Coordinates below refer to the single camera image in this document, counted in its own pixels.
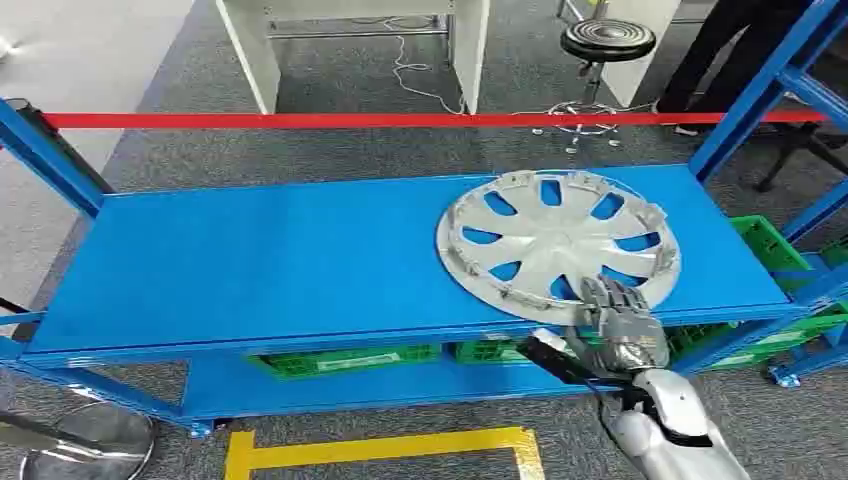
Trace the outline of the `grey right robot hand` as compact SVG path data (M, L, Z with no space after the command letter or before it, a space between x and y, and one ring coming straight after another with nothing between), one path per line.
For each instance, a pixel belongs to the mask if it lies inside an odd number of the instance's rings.
M583 341L575 327L565 329L564 339L586 368L599 376L620 376L668 367L665 331L639 290L599 275L581 280L579 296L578 319L599 342Z

